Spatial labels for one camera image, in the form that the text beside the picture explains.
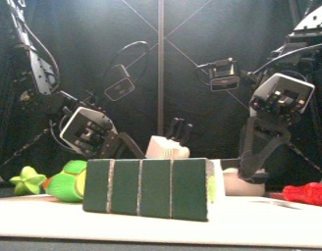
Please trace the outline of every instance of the red toy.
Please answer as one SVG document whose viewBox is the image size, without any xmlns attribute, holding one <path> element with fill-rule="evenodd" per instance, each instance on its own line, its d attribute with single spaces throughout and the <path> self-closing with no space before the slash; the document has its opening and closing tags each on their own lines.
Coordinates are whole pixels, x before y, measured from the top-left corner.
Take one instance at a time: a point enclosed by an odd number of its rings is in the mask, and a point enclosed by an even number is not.
<svg viewBox="0 0 322 251">
<path fill-rule="evenodd" d="M 284 200 L 322 207 L 322 183 L 310 182 L 302 186 L 283 188 Z"/>
</svg>

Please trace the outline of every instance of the black backdrop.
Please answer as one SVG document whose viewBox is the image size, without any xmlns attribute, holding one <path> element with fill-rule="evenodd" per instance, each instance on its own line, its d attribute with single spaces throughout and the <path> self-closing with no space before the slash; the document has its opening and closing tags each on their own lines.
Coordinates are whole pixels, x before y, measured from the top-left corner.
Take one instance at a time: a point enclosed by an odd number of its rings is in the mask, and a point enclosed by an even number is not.
<svg viewBox="0 0 322 251">
<path fill-rule="evenodd" d="M 296 3 L 303 8 L 306 1 Z M 170 118 L 182 118 L 193 125 L 188 140 L 192 157 L 237 156 L 239 131 L 248 116 L 251 88 L 243 82 L 233 90 L 211 92 L 208 86 L 197 81 L 193 69 L 196 65 L 231 57 L 243 70 L 253 71 L 291 33 L 288 1 L 166 0 L 162 3 L 162 17 L 161 1 L 157 0 L 31 0 L 26 4 L 26 22 L 58 64 L 59 88 L 79 99 L 86 96 L 85 90 L 109 86 L 99 76 L 115 52 L 133 41 L 148 42 L 148 68 L 136 82 L 134 91 L 118 101 L 103 104 L 117 130 L 132 136 L 142 151 L 146 150 L 150 135 L 160 130 L 157 100 L 161 58 L 161 130 L 165 130 Z M 3 46 L 0 46 L 0 60 L 3 52 Z M 128 66 L 132 78 L 144 67 L 140 55 L 141 51 L 130 49 L 117 58 L 117 63 Z M 304 155 L 322 165 L 314 137 L 314 116 L 310 111 L 304 116 L 302 123 L 291 128 L 292 142 Z M 42 114 L 20 112 L 16 107 L 12 109 L 0 163 L 46 126 Z M 6 178 L 18 173 L 20 166 L 31 165 L 50 176 L 59 172 L 67 160 L 75 158 L 81 156 L 63 152 L 51 137 L 45 135 L 0 173 Z M 271 173 L 268 185 L 272 187 L 300 184 L 319 177 L 287 147 L 277 149 L 265 163 L 265 169 Z"/>
</svg>

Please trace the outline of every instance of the wire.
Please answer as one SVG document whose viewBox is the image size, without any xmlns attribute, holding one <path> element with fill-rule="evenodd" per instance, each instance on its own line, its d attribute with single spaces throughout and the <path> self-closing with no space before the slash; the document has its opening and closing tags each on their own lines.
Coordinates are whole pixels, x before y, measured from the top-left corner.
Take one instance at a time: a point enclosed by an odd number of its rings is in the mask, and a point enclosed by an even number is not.
<svg viewBox="0 0 322 251">
<path fill-rule="evenodd" d="M 284 58 L 288 58 L 296 54 L 303 54 L 306 52 L 314 51 L 314 50 L 319 50 L 322 49 L 322 43 L 303 47 L 300 49 L 296 49 L 294 51 L 287 52 L 286 54 L 280 55 L 279 57 L 276 57 L 275 59 L 272 59 L 269 62 L 267 62 L 255 72 L 252 72 L 255 75 L 261 72 L 263 70 L 265 70 L 271 65 L 275 65 L 280 60 L 283 60 Z"/>
<path fill-rule="evenodd" d="M 197 71 L 198 71 L 198 70 L 205 74 L 205 72 L 204 72 L 203 69 L 194 68 L 194 76 L 196 76 L 197 80 L 198 80 L 204 85 L 209 86 L 209 84 L 198 78 L 198 74 L 197 74 Z"/>
<path fill-rule="evenodd" d="M 113 65 L 113 63 L 114 63 L 117 57 L 120 56 L 121 52 L 122 52 L 124 50 L 126 50 L 128 48 L 133 47 L 133 46 L 141 46 L 141 45 L 144 46 L 144 50 L 145 50 L 144 54 L 141 55 L 141 57 L 145 56 L 145 66 L 144 66 L 144 69 L 142 69 L 141 74 L 140 74 L 138 77 L 133 80 L 133 83 L 134 83 L 137 80 L 140 80 L 140 78 L 142 77 L 142 75 L 144 75 L 144 73 L 145 73 L 145 70 L 146 70 L 146 61 L 148 61 L 148 57 L 149 57 L 149 46 L 148 46 L 148 43 L 146 43 L 145 41 L 136 41 L 136 42 L 132 42 L 132 43 L 129 43 L 128 45 L 125 45 L 125 46 L 115 52 L 113 58 L 110 59 L 107 65 L 106 65 L 106 68 L 105 68 L 105 70 L 103 70 L 103 72 L 102 72 L 101 78 L 105 78 L 106 73 L 107 73 L 107 71 L 111 69 L 111 65 Z"/>
<path fill-rule="evenodd" d="M 67 147 L 57 138 L 57 136 L 54 135 L 54 131 L 53 131 L 53 127 L 55 126 L 55 123 L 51 122 L 51 120 L 49 120 L 49 128 L 50 128 L 50 135 L 53 137 L 54 142 L 59 145 L 59 147 L 66 150 L 70 153 L 75 153 L 75 151 L 73 150 L 73 148 Z"/>
<path fill-rule="evenodd" d="M 286 74 L 286 75 L 295 75 L 298 76 L 298 78 L 300 78 L 304 82 L 307 82 L 307 79 L 306 77 L 298 73 L 298 72 L 294 72 L 294 71 L 280 71 L 281 74 Z"/>
</svg>

